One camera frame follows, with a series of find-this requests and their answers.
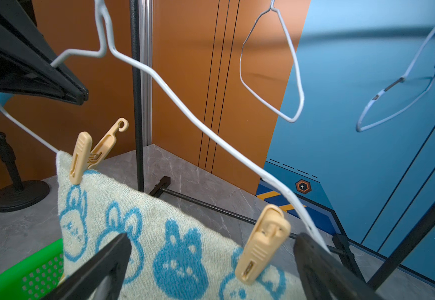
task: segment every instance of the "wire hanger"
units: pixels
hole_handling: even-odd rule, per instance
[[[164,92],[171,98],[171,100],[177,105],[177,107],[184,113],[184,115],[200,130],[202,130],[207,136],[209,136],[213,141],[215,141],[218,145],[224,148],[228,153],[238,159],[241,163],[250,168],[253,172],[258,174],[265,182],[271,184],[274,188],[281,192],[281,194],[292,204],[298,213],[300,219],[304,222],[306,226],[306,230],[310,234],[310,236],[322,246],[323,249],[329,252],[327,245],[319,233],[316,225],[310,218],[308,212],[304,208],[304,206],[299,201],[298,197],[289,189],[286,185],[280,182],[276,177],[268,173],[267,171],[260,168],[258,165],[253,163],[250,159],[245,157],[243,154],[239,153],[235,148],[229,145],[226,141],[224,141],[221,137],[216,135],[212,130],[210,130],[207,126],[205,126],[199,119],[192,114],[192,112],[182,103],[179,97],[171,90],[171,88],[166,84],[166,82],[157,74],[154,69],[146,66],[145,64],[132,59],[116,49],[116,45],[114,44],[114,32],[112,28],[112,20],[107,10],[106,4],[104,0],[94,0],[95,8],[95,21],[97,26],[97,34],[99,36],[100,49],[99,51],[88,51],[88,50],[79,50],[79,49],[68,49],[61,53],[52,63],[51,66],[57,68],[59,64],[63,63],[68,57],[71,55],[80,55],[87,57],[95,57],[101,58],[106,54],[106,35],[104,33],[104,25],[102,19],[104,19],[106,24],[106,33],[107,33],[107,43],[109,44],[109,49],[111,53],[122,60],[125,63],[130,64],[131,66],[140,69],[147,74],[149,74],[155,82],[164,90]]]
[[[287,44],[289,45],[289,49],[291,50],[292,60],[294,61],[295,71],[296,71],[296,78],[298,82],[298,91],[299,91],[299,107],[298,111],[296,112],[296,115],[294,117],[288,117],[282,112],[280,112],[278,109],[276,109],[274,106],[267,103],[264,99],[262,99],[256,92],[254,92],[242,79],[242,71],[241,71],[241,62],[242,62],[242,53],[244,52],[244,46],[246,45],[251,33],[253,32],[254,28],[257,25],[257,22],[259,19],[267,14],[268,12],[273,11],[277,13],[277,16],[279,17],[279,21],[281,22],[282,29],[284,30],[284,34],[286,35]],[[286,23],[284,23],[284,19],[281,16],[281,11],[274,7],[274,0],[271,0],[271,5],[269,5],[269,8],[266,9],[266,11],[262,12],[259,17],[257,17],[256,21],[254,22],[254,26],[250,30],[250,33],[246,40],[244,41],[244,44],[242,45],[241,49],[241,57],[239,58],[239,77],[241,78],[242,84],[248,89],[248,91],[251,92],[251,94],[254,95],[259,101],[261,101],[264,105],[266,105],[270,110],[274,111],[276,114],[278,114],[279,117],[283,118],[284,120],[288,121],[289,123],[294,123],[299,116],[301,115],[302,109],[304,108],[304,91],[302,90],[302,83],[301,83],[301,74],[299,71],[299,64],[298,64],[298,58],[296,57],[296,51],[294,50],[294,45],[292,44],[291,37],[289,35],[289,32],[287,31]]]
[[[364,117],[366,116],[366,114],[368,113],[368,111],[370,110],[371,106],[374,104],[374,102],[376,102],[384,93],[386,93],[387,91],[389,91],[392,87],[394,87],[395,85],[399,84],[399,83],[403,83],[404,81],[406,81],[407,76],[409,75],[409,73],[411,72],[411,70],[414,67],[414,64],[416,63],[419,55],[421,54],[422,50],[424,49],[424,47],[427,45],[427,43],[430,41],[430,39],[435,35],[435,26],[434,28],[430,31],[430,33],[427,35],[427,37],[425,38],[424,42],[422,43],[422,45],[419,47],[418,52],[416,52],[416,55],[414,55],[414,58],[412,59],[411,63],[409,64],[409,66],[407,67],[406,72],[396,81],[394,81],[392,84],[390,84],[388,87],[382,89],[379,93],[377,93],[377,95],[371,99],[369,101],[369,103],[366,105],[366,107],[364,108],[364,110],[361,113],[361,116],[359,117],[359,120],[356,124],[356,131],[357,132],[363,132],[366,131],[368,129],[371,129],[373,127],[376,127],[386,121],[389,121],[390,119],[393,119],[394,117],[397,117],[398,115],[402,114],[403,112],[405,112],[409,107],[411,107],[414,103],[416,103],[419,99],[421,99],[422,96],[424,96],[425,93],[427,93],[430,88],[432,87],[432,84],[434,83],[435,80],[435,64],[434,64],[434,76],[431,78],[431,81],[429,82],[429,84],[427,85],[426,89],[419,94],[419,96],[417,96],[411,103],[409,103],[406,107],[404,107],[403,109],[401,109],[400,111],[397,111],[396,113],[390,115],[389,117],[385,117],[380,121],[377,121],[375,123],[372,123],[370,125],[366,125],[364,127],[361,127],[361,123],[362,120],[364,119]]]
[[[29,128],[27,128],[26,126],[24,126],[21,122],[17,121],[14,117],[12,117],[5,109],[4,107],[2,107],[2,105],[0,104],[0,111],[2,112],[2,114],[4,116],[6,116],[8,119],[10,119],[13,123],[15,123],[17,126],[21,127],[25,132],[27,132],[28,134],[32,135],[36,140],[40,141],[42,144],[44,144],[44,146],[46,146],[47,148],[51,149],[53,152],[58,153],[59,150],[52,146],[51,144],[49,144],[48,142],[46,142],[43,138],[41,138],[39,135],[36,135],[34,132],[32,132],[32,130],[30,130]]]

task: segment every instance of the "gray marble floor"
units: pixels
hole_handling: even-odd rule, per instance
[[[178,158],[155,145],[144,148],[145,191],[148,193],[163,176],[171,177],[170,189],[208,202],[218,207],[257,219],[266,203],[236,186]],[[125,153],[103,161],[98,170],[132,188],[137,187],[135,152]],[[0,213],[0,273],[37,250],[61,237],[57,215],[57,179],[46,179],[51,193],[40,203],[13,213]],[[244,245],[252,225],[227,217],[174,196],[163,194],[162,200],[179,207],[204,225],[236,243]],[[305,231],[298,218],[286,214],[292,232]],[[329,245],[331,236],[321,231]],[[289,239],[274,256],[272,264],[298,276],[292,253],[293,240]],[[351,247],[365,279],[379,268],[382,261],[366,252]],[[387,300],[435,299],[435,288],[396,270],[378,289]]]

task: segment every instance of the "clothes pin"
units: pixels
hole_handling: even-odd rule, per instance
[[[89,153],[93,145],[93,138],[90,134],[83,131],[79,134],[72,154],[69,179],[72,184],[80,184],[82,175],[87,170]]]
[[[106,156],[111,152],[112,147],[116,144],[117,138],[116,133],[118,130],[120,132],[126,131],[129,127],[129,122],[120,117],[116,123],[109,129],[109,131],[102,137],[102,139],[97,143],[94,149],[91,151],[88,159],[88,169],[93,169],[98,165]]]
[[[276,250],[291,234],[291,225],[274,204],[264,207],[239,258],[236,278],[252,284],[273,258]]]

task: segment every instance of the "blue and white towel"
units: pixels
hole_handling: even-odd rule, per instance
[[[126,232],[132,252],[121,300],[305,299],[300,280],[271,265],[254,284],[242,284],[234,275],[242,248],[231,239],[97,171],[73,185],[70,163],[68,153],[58,153],[65,276]]]

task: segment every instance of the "orange wall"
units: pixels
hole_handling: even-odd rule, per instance
[[[67,48],[99,49],[93,1],[34,1],[33,5],[38,28],[57,54]],[[116,48],[130,56],[129,2],[107,1],[106,5],[113,20]],[[129,120],[129,129],[118,133],[110,157],[135,149],[131,67],[109,51],[102,59],[71,57],[65,64],[89,89],[89,100],[84,105],[18,95],[6,104],[6,110],[68,153],[72,153],[79,132],[89,132],[96,144],[119,117],[124,117]],[[23,180],[56,174],[56,155],[2,114],[0,131],[7,135],[16,153]],[[9,175],[0,161],[0,188],[8,184]]]
[[[188,108],[215,133],[264,166],[277,116],[239,79],[242,44],[269,0],[154,0],[153,67]],[[278,0],[298,46],[310,0]],[[264,15],[246,44],[246,83],[280,108],[292,57],[275,13]],[[259,176],[202,134],[153,86],[153,143],[234,185],[255,193]]]

